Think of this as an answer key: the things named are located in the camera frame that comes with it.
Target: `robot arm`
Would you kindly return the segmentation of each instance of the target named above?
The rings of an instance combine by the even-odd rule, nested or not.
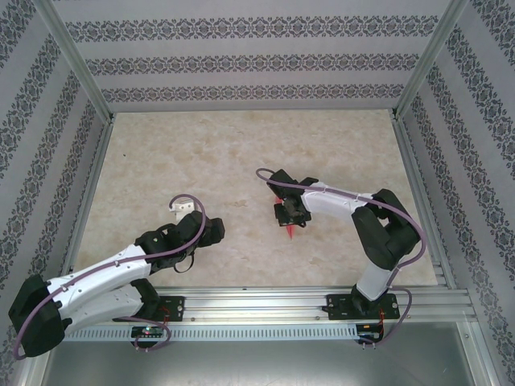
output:
[[[279,170],[271,175],[270,180],[322,188],[321,191],[313,191],[267,183],[282,200],[274,206],[280,226],[295,224],[305,227],[313,213],[335,216],[355,225],[370,262],[352,289],[352,302],[365,316],[386,294],[398,262],[413,250],[420,241],[420,235],[399,215],[371,203],[326,191],[332,188],[317,179],[307,178],[298,183],[284,170]],[[366,193],[359,196],[389,204],[407,214],[395,194],[386,189],[374,195]],[[388,223],[383,225],[380,220],[388,220]]]
[[[219,243],[225,235],[221,219],[206,219],[200,238],[189,248],[165,257],[150,258],[154,253],[177,249],[192,240],[200,230],[202,214],[193,211],[175,224],[143,233],[134,244],[116,255],[79,272],[43,281],[40,275],[23,283],[9,317],[17,332],[28,315],[49,294],[64,290],[45,304],[25,331],[22,345],[29,357],[41,355],[59,344],[65,334],[114,318],[134,316],[152,319],[160,306],[160,297],[147,278],[161,269],[174,268],[197,248]],[[128,257],[143,257],[123,261]],[[96,270],[105,263],[112,266]],[[74,277],[90,273],[76,284],[66,286]]]

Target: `enclosure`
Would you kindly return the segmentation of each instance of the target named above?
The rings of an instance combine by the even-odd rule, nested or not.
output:
[[[136,352],[141,323],[106,322],[18,363],[5,312],[2,384],[515,384],[513,0],[0,7],[3,310],[29,276],[173,222],[173,195],[226,230],[150,277],[185,299],[172,345]],[[323,310],[365,270],[354,227],[314,217],[290,238],[259,167],[390,189],[422,225],[384,346]]]

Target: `patterned wallpaper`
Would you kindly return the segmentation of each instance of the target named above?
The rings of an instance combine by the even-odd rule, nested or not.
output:
[[[394,107],[448,0],[54,4],[130,112]]]
[[[469,2],[404,116],[501,384],[515,384],[514,15],[506,1]]]
[[[0,385],[6,310],[23,280],[60,274],[103,123],[29,0],[0,0]]]

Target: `beige floor surface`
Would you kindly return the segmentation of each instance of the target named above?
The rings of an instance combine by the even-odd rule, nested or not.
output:
[[[254,175],[261,166],[349,191],[388,188],[417,218],[385,110],[119,113],[75,270],[174,222],[168,201],[190,193],[223,219],[225,239],[199,249],[188,273],[153,275],[154,285],[353,285],[368,261],[354,227],[317,215],[290,240]],[[396,283],[435,285],[429,256]]]

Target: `robotic arm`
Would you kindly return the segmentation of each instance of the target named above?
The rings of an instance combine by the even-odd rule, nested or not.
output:
[[[273,173],[270,180],[267,185],[282,200],[282,203],[274,205],[280,226],[294,224],[305,227],[313,213],[335,216],[355,225],[370,262],[352,288],[352,304],[364,318],[375,314],[377,305],[388,292],[398,262],[420,241],[417,230],[399,214],[372,203],[337,195],[331,192],[335,189],[318,179],[306,178],[298,183],[281,169]],[[319,189],[281,187],[273,181]],[[395,194],[386,189],[375,195],[347,193],[388,204],[407,214]],[[380,220],[388,220],[388,223],[383,225]]]
[[[206,219],[200,238],[181,252],[159,258],[126,260],[177,249],[194,238],[201,224],[202,213],[193,211],[177,225],[167,224],[143,233],[127,248],[87,269],[47,282],[40,275],[26,279],[9,310],[10,320],[18,333],[37,305],[55,290],[63,288],[28,324],[22,338],[26,356],[41,355],[57,346],[65,334],[106,320],[126,316],[153,320],[161,306],[161,298],[146,278],[161,269],[175,269],[175,265],[187,256],[193,259],[197,248],[219,243],[225,235],[223,222]],[[99,269],[109,262],[114,264]],[[74,277],[85,273],[89,275],[69,285]]]

